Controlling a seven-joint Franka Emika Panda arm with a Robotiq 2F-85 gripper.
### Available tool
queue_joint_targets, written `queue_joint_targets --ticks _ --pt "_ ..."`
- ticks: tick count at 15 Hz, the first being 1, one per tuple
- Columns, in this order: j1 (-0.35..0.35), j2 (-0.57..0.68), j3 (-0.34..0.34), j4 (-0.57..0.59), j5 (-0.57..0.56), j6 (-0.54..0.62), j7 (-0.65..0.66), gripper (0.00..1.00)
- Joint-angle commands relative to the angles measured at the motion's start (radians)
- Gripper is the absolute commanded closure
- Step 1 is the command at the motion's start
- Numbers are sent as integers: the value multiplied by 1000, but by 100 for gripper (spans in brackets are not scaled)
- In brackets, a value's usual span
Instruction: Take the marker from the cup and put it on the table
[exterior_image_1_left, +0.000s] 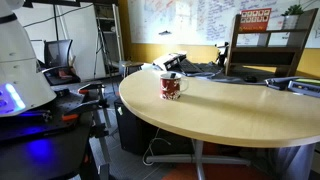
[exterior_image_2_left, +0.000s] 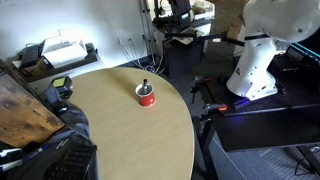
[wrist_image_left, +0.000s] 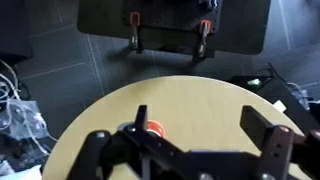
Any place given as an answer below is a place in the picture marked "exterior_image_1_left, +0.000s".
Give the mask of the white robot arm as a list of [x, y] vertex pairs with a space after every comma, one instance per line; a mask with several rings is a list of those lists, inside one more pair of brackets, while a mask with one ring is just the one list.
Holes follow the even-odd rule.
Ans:
[[24, 0], [0, 0], [0, 117], [16, 116], [56, 97], [14, 13], [23, 4]]

